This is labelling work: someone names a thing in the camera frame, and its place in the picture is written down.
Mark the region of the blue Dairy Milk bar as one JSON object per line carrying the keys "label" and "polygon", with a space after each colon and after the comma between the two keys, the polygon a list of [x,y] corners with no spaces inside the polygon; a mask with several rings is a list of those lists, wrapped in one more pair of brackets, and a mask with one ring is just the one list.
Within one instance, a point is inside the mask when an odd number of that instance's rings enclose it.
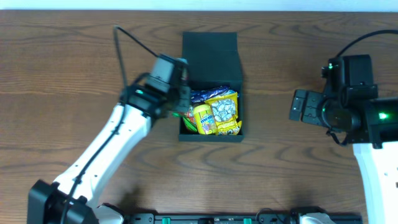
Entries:
{"label": "blue Dairy Milk bar", "polygon": [[191,102],[200,103],[206,101],[212,97],[226,93],[229,90],[229,86],[218,86],[208,90],[192,90],[191,91]]}

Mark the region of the green Haribo gummy bag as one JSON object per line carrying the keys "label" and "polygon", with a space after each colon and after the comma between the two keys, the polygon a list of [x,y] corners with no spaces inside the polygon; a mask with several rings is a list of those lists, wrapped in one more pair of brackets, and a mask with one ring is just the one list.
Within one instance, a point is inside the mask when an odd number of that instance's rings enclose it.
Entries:
{"label": "green Haribo gummy bag", "polygon": [[182,119],[185,127],[192,133],[197,133],[197,124],[193,114],[193,106],[190,106],[188,111],[182,114]]}

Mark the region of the yellow Mentos bottle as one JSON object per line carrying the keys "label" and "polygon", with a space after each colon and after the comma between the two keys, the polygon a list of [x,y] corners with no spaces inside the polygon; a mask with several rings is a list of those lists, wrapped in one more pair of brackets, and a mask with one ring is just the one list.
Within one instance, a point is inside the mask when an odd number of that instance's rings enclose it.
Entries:
{"label": "yellow Mentos bottle", "polygon": [[216,134],[217,127],[209,105],[194,107],[193,115],[197,124],[198,133],[202,135]]}

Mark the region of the yellow Hacks candy bag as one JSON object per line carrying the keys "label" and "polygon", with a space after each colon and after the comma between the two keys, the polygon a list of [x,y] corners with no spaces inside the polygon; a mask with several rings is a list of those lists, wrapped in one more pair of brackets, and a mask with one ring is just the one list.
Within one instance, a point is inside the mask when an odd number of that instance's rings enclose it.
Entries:
{"label": "yellow Hacks candy bag", "polygon": [[226,93],[205,101],[213,113],[219,136],[235,136],[240,132],[242,122],[238,121],[238,93]]}

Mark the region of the dark green box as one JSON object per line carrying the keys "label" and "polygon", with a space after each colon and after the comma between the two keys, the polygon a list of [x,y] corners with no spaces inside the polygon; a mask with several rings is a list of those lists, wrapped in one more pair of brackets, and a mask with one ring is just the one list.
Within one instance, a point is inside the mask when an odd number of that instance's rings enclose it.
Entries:
{"label": "dark green box", "polygon": [[238,93],[238,120],[243,119],[243,70],[235,32],[184,32],[182,57],[188,62],[192,90],[229,86]]}

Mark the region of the green red KitKat Milo bar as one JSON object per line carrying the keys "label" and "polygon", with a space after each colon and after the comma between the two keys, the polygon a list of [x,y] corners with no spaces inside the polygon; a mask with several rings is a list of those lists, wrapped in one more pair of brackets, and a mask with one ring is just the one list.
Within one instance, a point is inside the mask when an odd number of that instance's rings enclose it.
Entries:
{"label": "green red KitKat Milo bar", "polygon": [[178,117],[178,118],[186,118],[185,114],[181,114],[181,113],[172,113],[173,117]]}

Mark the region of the blue Oreo cookie pack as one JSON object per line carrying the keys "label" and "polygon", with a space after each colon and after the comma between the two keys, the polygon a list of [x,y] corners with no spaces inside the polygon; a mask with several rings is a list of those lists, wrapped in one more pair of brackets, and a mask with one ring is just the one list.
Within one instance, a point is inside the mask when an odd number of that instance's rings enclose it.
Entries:
{"label": "blue Oreo cookie pack", "polygon": [[232,95],[232,94],[235,94],[235,93],[237,93],[237,92],[234,91],[234,90],[228,90],[228,91],[226,92],[227,95]]}

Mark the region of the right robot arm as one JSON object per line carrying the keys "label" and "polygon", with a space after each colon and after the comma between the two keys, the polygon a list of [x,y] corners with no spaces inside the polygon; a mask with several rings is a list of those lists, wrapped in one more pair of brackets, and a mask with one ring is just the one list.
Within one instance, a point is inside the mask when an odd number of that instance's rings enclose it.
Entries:
{"label": "right robot arm", "polygon": [[369,55],[331,58],[323,91],[296,90],[289,118],[352,146],[369,223],[397,223],[397,98],[380,98]]}

